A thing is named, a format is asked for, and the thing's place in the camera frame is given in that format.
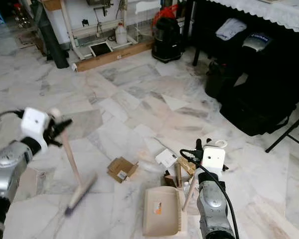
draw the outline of dustpan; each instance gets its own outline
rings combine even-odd
[[[185,196],[174,187],[146,189],[143,235],[164,237],[187,233],[187,213],[183,212]]]

